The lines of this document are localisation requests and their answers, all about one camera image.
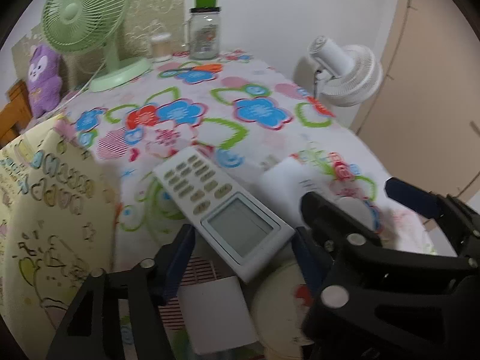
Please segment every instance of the purple stuffed toy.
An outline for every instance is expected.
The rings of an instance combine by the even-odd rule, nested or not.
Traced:
[[[54,109],[60,102],[62,79],[59,76],[60,54],[41,43],[28,67],[27,88],[35,118]]]

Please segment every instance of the white wall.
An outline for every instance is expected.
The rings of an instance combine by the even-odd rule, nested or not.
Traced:
[[[40,21],[45,0],[34,0],[0,50],[0,93],[16,81],[11,47]],[[243,48],[311,91],[313,67],[306,49],[319,34],[340,45],[365,44],[380,57],[397,0],[218,0],[222,44]],[[193,0],[186,0],[186,14]],[[6,98],[0,97],[0,107]],[[358,107],[336,110],[350,125]]]

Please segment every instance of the wooden chair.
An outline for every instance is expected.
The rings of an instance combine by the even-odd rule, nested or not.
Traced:
[[[28,90],[23,80],[19,80],[8,90],[10,102],[0,111],[0,146],[18,137],[16,126],[26,128],[32,119]]]

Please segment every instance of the table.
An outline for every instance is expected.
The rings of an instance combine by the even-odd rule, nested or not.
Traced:
[[[121,196],[115,270],[153,257],[186,222],[152,170],[189,145],[247,189],[293,155],[317,168],[335,195],[368,202],[386,247],[434,252],[417,215],[386,197],[390,175],[368,147],[273,67],[241,50],[153,67],[109,91],[86,91],[64,110]]]

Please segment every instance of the patterned wallpaper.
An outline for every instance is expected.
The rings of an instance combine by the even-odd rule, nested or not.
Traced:
[[[121,59],[147,55],[148,36],[169,32],[174,50],[183,42],[184,0],[131,0],[124,23],[117,31],[118,53]],[[30,55],[42,40],[40,24],[24,36],[12,48],[13,64],[17,77],[26,80]],[[83,55],[64,55],[60,66],[63,79],[62,91],[75,88],[86,82],[103,60],[99,48]]]

